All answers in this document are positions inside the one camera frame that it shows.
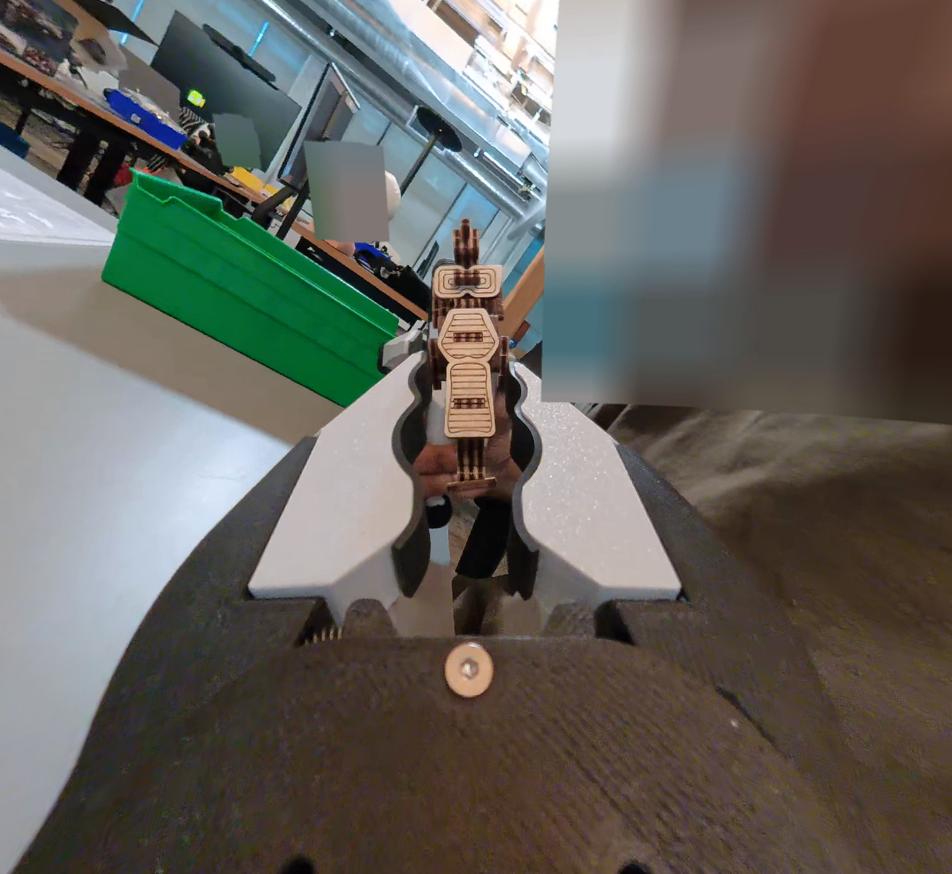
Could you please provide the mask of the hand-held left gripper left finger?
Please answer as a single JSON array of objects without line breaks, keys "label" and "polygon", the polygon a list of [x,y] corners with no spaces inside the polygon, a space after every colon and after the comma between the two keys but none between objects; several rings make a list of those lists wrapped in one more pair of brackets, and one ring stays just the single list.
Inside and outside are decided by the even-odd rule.
[{"label": "hand-held left gripper left finger", "polygon": [[254,598],[319,597],[341,623],[358,600],[416,594],[430,533],[414,465],[431,397],[414,353],[321,430],[248,582]]}]

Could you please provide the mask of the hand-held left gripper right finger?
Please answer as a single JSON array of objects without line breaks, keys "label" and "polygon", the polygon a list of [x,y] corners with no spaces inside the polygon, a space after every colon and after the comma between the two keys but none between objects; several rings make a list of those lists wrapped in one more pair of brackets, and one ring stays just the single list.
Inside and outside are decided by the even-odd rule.
[{"label": "hand-held left gripper right finger", "polygon": [[576,604],[673,601],[681,579],[620,445],[573,404],[541,399],[541,379],[509,365],[511,498],[507,561],[517,593],[543,613]]}]

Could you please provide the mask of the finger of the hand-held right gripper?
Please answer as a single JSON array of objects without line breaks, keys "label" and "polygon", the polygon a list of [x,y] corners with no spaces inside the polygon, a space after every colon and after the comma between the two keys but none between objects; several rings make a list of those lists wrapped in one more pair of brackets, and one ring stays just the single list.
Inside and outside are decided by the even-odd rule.
[{"label": "finger of the hand-held right gripper", "polygon": [[379,349],[379,370],[389,373],[426,348],[428,329],[408,329],[388,340]]}]

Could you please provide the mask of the wooden motorcycle model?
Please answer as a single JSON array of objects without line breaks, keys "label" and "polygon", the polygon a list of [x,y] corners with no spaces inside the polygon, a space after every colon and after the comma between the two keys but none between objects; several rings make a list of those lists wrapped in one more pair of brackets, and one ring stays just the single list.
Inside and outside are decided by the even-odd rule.
[{"label": "wooden motorcycle model", "polygon": [[464,218],[453,232],[453,256],[432,273],[429,367],[443,394],[443,431],[456,449],[451,496],[475,497],[497,479],[486,452],[497,433],[496,397],[507,374],[503,269],[480,261],[480,234]]}]

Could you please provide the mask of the tilted black screen on arm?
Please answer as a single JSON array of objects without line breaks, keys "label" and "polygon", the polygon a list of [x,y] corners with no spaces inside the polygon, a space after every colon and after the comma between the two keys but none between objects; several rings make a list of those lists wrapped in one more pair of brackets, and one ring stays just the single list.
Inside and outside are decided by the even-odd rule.
[{"label": "tilted black screen on arm", "polygon": [[360,109],[338,66],[328,63],[280,165],[278,180],[281,185],[300,190],[307,177],[305,144],[340,142]]}]

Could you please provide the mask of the grey desk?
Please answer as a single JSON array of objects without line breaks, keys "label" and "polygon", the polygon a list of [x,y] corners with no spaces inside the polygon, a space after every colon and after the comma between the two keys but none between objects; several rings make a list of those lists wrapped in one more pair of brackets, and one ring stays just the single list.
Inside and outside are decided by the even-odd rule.
[{"label": "grey desk", "polygon": [[163,587],[341,410],[104,283],[110,250],[1,242],[2,872]]}]

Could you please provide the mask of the person's right hand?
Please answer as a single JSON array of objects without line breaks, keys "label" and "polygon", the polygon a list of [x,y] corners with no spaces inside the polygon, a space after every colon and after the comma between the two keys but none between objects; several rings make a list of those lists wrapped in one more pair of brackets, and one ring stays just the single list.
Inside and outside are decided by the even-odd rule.
[{"label": "person's right hand", "polygon": [[495,485],[484,489],[452,489],[457,480],[457,446],[446,440],[444,433],[445,408],[441,399],[445,392],[434,392],[427,409],[427,445],[416,458],[414,468],[422,482],[424,498],[435,499],[447,495],[451,501],[499,499],[510,502],[522,470],[511,457],[512,426],[503,393],[495,397],[496,432],[484,452],[486,474],[495,478]]}]

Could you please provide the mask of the wooden work table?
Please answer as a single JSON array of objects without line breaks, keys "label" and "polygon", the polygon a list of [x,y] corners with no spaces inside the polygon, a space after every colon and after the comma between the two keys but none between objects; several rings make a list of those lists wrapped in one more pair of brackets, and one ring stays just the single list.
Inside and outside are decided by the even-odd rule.
[{"label": "wooden work table", "polygon": [[[82,85],[71,78],[59,79],[38,71],[33,65],[19,59],[14,53],[3,49],[2,93],[14,98],[24,110],[41,110],[52,115],[64,115],[65,122],[73,125],[83,142],[80,151],[71,150],[70,161],[61,170],[60,181],[69,189],[77,190],[92,162],[94,150],[91,142],[107,142],[109,148],[101,174],[92,175],[89,180],[87,197],[95,205],[100,205],[107,187],[120,168],[124,158],[131,154],[162,154],[172,165],[191,170],[207,183],[209,189],[220,190],[233,197],[234,203],[244,205],[261,204],[268,200],[268,194],[254,190],[235,180],[233,176],[219,176],[180,151],[173,151],[168,145],[140,130],[130,122],[116,115],[103,97],[90,96]],[[292,247],[303,244],[303,250],[316,253],[318,261],[329,267],[329,271],[340,277],[347,277],[351,285],[360,289],[368,298],[396,314],[409,323],[424,320],[428,309],[420,308],[408,297],[388,286],[373,272],[358,264],[353,256],[346,255],[333,244],[316,238],[311,225],[296,220],[291,225],[288,240]]]}]

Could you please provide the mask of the green plastic bin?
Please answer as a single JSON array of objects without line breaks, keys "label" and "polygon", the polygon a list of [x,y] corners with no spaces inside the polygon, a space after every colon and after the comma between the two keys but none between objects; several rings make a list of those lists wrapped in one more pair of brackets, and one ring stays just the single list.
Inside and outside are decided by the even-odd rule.
[{"label": "green plastic bin", "polygon": [[219,198],[134,172],[102,280],[346,407],[397,317]]}]

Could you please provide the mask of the person's olive clothing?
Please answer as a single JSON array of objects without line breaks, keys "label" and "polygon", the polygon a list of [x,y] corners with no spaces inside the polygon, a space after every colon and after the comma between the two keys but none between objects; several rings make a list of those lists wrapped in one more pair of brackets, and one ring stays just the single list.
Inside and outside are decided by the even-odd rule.
[{"label": "person's olive clothing", "polygon": [[951,431],[597,405],[801,630],[844,728],[877,872],[950,872]]}]

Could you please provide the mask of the black monitor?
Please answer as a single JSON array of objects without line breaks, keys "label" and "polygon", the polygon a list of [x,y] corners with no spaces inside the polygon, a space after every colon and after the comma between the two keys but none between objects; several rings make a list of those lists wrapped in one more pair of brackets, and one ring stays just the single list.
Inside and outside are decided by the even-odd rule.
[{"label": "black monitor", "polygon": [[173,84],[182,107],[206,121],[235,115],[253,123],[267,169],[301,112],[290,96],[216,44],[180,11],[173,13],[150,66]]}]

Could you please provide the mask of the blue plastic bin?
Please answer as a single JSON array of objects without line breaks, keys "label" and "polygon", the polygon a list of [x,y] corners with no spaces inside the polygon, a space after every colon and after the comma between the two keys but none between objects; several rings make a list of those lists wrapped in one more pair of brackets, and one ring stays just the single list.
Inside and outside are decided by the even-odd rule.
[{"label": "blue plastic bin", "polygon": [[147,95],[120,87],[104,89],[103,96],[115,115],[173,151],[187,141],[187,133]]}]

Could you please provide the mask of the instruction sheet in clear sleeve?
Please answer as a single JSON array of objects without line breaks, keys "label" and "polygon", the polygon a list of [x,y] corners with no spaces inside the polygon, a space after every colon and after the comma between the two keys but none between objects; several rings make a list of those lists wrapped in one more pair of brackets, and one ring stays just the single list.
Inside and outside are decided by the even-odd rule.
[{"label": "instruction sheet in clear sleeve", "polygon": [[1,171],[1,240],[56,246],[111,247],[117,220],[82,196],[28,167]]}]

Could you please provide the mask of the toy car set box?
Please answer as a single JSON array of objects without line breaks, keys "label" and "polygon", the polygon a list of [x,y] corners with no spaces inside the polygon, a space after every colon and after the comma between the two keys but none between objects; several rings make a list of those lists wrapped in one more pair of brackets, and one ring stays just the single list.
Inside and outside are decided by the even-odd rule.
[{"label": "toy car set box", "polygon": [[77,19],[54,0],[1,0],[2,26],[50,53],[65,51]]}]

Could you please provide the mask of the silver air duct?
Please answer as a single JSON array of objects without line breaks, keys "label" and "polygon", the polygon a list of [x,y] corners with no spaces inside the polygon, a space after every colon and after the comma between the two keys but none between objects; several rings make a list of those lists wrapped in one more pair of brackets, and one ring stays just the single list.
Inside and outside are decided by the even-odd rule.
[{"label": "silver air duct", "polygon": [[450,166],[528,229],[544,220],[547,148],[470,71],[473,48],[422,0],[269,0],[343,41],[314,45],[400,121],[430,108],[462,138]]}]

